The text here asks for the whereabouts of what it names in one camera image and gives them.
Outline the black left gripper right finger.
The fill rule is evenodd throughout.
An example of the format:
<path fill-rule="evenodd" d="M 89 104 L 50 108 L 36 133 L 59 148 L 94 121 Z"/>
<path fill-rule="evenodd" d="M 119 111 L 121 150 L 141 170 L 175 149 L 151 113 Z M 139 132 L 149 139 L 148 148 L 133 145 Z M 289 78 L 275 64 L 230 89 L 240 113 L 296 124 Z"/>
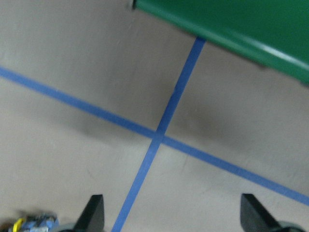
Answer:
<path fill-rule="evenodd" d="M 280 224 L 258 199 L 243 193 L 240 199 L 240 224 L 244 232 L 276 232 Z"/>

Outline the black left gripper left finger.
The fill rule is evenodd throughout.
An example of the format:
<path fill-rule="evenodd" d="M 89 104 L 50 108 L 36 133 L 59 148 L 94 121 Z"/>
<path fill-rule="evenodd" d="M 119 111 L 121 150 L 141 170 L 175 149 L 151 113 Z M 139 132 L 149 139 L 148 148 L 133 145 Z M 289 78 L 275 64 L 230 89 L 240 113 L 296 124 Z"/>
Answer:
<path fill-rule="evenodd" d="M 102 194 L 92 195 L 76 221 L 74 232 L 102 232 L 104 230 L 104 198 Z"/>

